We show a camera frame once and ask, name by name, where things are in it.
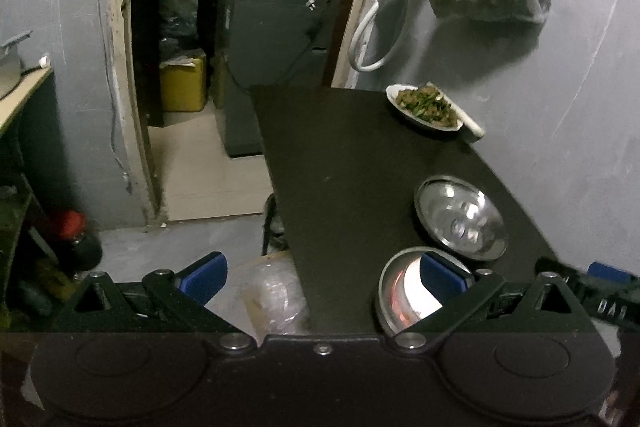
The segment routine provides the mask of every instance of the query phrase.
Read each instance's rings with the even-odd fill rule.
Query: concrete floor
[[[167,112],[164,124],[149,127],[149,138],[168,219],[262,211],[273,192],[264,156],[226,155],[212,101],[200,112]]]
[[[101,232],[103,257],[96,269],[107,272],[115,282],[134,282],[152,270],[179,271],[211,251],[221,251],[228,260],[228,279],[206,307],[255,337],[240,292],[251,265],[260,259],[263,222],[261,215],[255,215],[169,222],[165,229]]]

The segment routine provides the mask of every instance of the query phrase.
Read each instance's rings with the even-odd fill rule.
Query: red object
[[[63,241],[71,241],[84,232],[86,218],[74,210],[64,210],[51,216],[53,232]]]

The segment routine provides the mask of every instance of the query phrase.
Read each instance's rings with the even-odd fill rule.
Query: yellow container
[[[207,102],[205,68],[201,58],[194,67],[169,65],[160,70],[162,109],[167,112],[198,112]]]

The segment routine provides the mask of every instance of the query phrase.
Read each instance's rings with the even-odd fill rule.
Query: plate of food
[[[420,127],[446,132],[462,127],[451,101],[431,83],[424,87],[393,84],[386,88],[386,97],[407,120]]]

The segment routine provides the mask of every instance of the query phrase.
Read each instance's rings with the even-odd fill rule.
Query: white plate
[[[440,93],[442,93],[439,89],[438,86],[434,86],[433,84],[431,84],[430,82],[427,83],[427,86],[432,86],[435,87]],[[416,124],[419,127],[423,127],[423,128],[427,128],[427,129],[433,129],[436,131],[444,131],[444,132],[453,132],[453,131],[459,131],[460,128],[462,127],[462,120],[460,120],[460,118],[458,118],[458,124],[454,127],[442,127],[442,126],[437,126],[437,125],[433,125],[431,123],[425,122],[424,120],[421,120],[420,118],[417,118],[416,116],[412,115],[411,111],[407,110],[407,109],[403,109],[402,107],[400,107],[398,105],[398,103],[396,102],[396,98],[398,98],[398,93],[402,90],[405,89],[418,89],[416,86],[408,86],[406,84],[393,84],[391,86],[388,86],[386,88],[386,98],[389,102],[392,103],[392,105],[402,113],[402,115],[409,120],[410,122]]]

